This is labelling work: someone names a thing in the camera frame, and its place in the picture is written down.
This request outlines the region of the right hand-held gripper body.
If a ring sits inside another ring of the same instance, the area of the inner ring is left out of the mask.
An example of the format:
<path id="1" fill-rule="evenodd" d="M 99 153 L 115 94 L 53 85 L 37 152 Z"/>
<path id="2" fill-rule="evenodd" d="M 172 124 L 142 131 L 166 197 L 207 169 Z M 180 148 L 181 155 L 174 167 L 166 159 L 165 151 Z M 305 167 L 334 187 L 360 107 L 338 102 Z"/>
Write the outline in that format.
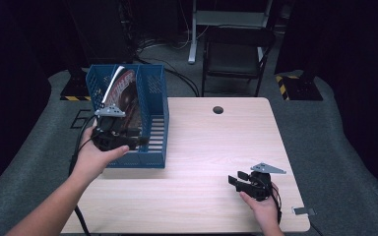
<path id="1" fill-rule="evenodd" d="M 249 180 L 241 179 L 239 191 L 256 201 L 265 200 L 273 194 L 272 173 L 285 174 L 285 171 L 264 162 L 252 166 Z"/>

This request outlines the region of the blue plastic file rack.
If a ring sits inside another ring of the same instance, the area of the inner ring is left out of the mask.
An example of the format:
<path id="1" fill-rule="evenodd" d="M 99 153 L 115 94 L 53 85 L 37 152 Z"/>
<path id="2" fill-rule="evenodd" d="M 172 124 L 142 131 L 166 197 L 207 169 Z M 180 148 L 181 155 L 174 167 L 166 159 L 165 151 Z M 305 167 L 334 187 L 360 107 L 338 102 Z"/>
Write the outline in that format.
<path id="1" fill-rule="evenodd" d="M 146 146 L 136 146 L 122 157 L 111 161 L 110 168 L 164 168 L 168 135 L 169 111 L 162 65 L 106 64 L 92 65 L 86 83 L 94 106 L 101 109 L 101 102 L 118 66 L 136 72 L 140 106 L 140 136 L 149 137 Z"/>

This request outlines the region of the grey table edge bracket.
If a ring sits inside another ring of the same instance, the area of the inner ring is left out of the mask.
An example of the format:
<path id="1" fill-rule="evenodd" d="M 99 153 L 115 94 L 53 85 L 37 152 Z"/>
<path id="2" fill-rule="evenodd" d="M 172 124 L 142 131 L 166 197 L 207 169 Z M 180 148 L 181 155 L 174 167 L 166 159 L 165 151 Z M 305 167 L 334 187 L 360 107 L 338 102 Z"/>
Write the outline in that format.
<path id="1" fill-rule="evenodd" d="M 312 207 L 293 207 L 292 212 L 295 215 L 302 215 L 302 214 L 307 214 L 307 215 L 316 215 L 316 211 Z"/>

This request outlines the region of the black stand base striped edge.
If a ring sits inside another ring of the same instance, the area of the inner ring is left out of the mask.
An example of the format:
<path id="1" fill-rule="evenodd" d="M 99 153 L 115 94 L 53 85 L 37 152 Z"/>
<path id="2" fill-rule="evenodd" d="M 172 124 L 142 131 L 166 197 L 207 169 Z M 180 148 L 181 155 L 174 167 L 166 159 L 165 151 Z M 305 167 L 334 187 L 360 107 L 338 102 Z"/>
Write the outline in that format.
<path id="1" fill-rule="evenodd" d="M 86 84 L 86 75 L 84 71 L 72 73 L 66 86 L 60 92 L 61 100 L 69 101 L 86 101 L 90 100 L 88 87 Z"/>
<path id="2" fill-rule="evenodd" d="M 323 100 L 313 81 L 307 82 L 297 76 L 282 75 L 277 75 L 276 80 L 284 100 Z"/>

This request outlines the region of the white metal desk frame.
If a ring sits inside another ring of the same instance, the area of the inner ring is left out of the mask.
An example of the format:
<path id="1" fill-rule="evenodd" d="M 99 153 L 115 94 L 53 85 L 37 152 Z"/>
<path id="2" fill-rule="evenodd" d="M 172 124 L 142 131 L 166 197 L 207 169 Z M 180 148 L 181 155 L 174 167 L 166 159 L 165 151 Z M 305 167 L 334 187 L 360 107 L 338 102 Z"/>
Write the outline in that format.
<path id="1" fill-rule="evenodd" d="M 220 26 L 236 25 L 243 27 L 264 27 L 270 18 L 273 0 L 266 0 L 266 8 L 263 12 L 240 12 L 240 11 L 218 11 L 199 10 L 198 0 L 192 0 L 192 29 L 191 44 L 188 55 L 188 63 L 193 65 L 196 62 L 198 47 L 198 26 Z"/>

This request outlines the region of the grey floor mat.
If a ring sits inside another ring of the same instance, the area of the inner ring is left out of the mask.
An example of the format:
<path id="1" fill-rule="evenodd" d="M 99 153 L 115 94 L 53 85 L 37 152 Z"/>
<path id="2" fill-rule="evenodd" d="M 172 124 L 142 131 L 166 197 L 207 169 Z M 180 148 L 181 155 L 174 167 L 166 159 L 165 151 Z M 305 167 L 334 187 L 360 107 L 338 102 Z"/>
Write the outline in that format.
<path id="1" fill-rule="evenodd" d="M 0 135 L 0 236 L 66 178 L 77 137 L 71 124 L 91 107 L 59 99 L 66 73 L 49 82 L 52 93 L 34 127 Z M 284 101 L 274 80 L 264 85 L 304 203 L 316 211 L 312 229 L 290 236 L 378 236 L 378 181 L 345 137 L 331 88 L 317 85 L 321 102 Z"/>

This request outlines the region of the person's right hand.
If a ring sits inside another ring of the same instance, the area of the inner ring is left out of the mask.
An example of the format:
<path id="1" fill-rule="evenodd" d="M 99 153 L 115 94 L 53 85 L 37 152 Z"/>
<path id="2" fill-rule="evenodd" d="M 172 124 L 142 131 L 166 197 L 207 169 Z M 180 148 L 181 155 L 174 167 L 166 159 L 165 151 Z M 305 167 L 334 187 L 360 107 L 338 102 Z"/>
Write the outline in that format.
<path id="1" fill-rule="evenodd" d="M 278 225 L 277 204 L 272 198 L 257 202 L 244 192 L 239 193 L 240 198 L 252 209 L 260 229 L 267 225 Z"/>

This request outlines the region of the black folding chair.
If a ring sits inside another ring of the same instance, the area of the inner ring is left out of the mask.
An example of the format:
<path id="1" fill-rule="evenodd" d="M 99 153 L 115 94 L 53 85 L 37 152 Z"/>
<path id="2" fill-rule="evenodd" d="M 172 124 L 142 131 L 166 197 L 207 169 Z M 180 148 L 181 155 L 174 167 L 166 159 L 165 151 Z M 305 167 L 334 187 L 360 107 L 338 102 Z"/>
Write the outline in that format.
<path id="1" fill-rule="evenodd" d="M 257 81 L 259 94 L 268 55 L 276 42 L 271 29 L 231 25 L 215 26 L 204 37 L 201 96 L 206 92 L 207 77 Z"/>

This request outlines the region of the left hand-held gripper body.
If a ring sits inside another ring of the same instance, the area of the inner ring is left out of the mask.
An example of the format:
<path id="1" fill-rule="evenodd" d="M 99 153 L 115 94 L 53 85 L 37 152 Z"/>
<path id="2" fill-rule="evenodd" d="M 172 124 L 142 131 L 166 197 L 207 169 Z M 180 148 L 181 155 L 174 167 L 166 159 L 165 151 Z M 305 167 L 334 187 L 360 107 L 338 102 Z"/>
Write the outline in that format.
<path id="1" fill-rule="evenodd" d="M 127 135 L 124 128 L 126 113 L 115 104 L 98 109 L 96 126 L 93 129 L 94 145 L 102 151 L 113 150 L 122 146 L 135 148 L 135 141 Z"/>

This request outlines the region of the red-brown cover magazine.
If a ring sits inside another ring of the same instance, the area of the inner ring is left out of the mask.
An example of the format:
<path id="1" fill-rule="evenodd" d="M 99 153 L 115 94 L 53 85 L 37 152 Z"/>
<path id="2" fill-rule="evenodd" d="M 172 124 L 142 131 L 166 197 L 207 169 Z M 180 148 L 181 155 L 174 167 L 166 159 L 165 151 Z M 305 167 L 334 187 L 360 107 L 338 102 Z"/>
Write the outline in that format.
<path id="1" fill-rule="evenodd" d="M 136 72 L 118 66 L 101 102 L 100 117 L 111 118 L 111 131 L 119 133 L 141 125 Z"/>

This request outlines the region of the person's left hand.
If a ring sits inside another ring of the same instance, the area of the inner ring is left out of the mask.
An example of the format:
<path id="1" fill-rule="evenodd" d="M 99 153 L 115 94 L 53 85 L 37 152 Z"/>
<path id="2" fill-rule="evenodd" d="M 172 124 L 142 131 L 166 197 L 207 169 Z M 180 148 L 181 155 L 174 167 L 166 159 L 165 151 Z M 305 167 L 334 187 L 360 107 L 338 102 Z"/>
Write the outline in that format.
<path id="1" fill-rule="evenodd" d="M 109 162 L 122 157 L 129 151 L 128 146 L 121 146 L 108 151 L 100 150 L 91 139 L 93 130 L 94 127 L 88 127 L 83 133 L 82 148 L 71 174 L 72 178 L 88 184 L 103 172 Z"/>

